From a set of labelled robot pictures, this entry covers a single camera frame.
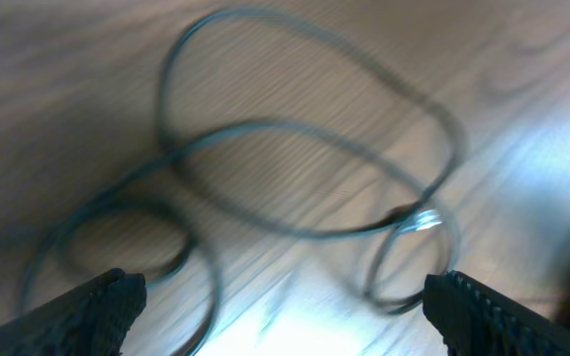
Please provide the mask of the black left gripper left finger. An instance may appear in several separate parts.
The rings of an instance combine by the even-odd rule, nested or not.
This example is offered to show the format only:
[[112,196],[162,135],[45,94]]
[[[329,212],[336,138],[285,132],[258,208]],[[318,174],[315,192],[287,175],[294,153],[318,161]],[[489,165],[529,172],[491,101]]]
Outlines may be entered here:
[[0,356],[116,356],[146,304],[145,278],[111,269],[0,326]]

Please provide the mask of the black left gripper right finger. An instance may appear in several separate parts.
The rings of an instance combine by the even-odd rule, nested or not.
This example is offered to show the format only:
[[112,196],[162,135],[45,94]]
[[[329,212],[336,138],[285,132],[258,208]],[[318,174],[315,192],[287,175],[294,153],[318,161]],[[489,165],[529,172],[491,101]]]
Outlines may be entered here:
[[428,275],[423,313],[453,356],[570,356],[570,331],[457,272]]

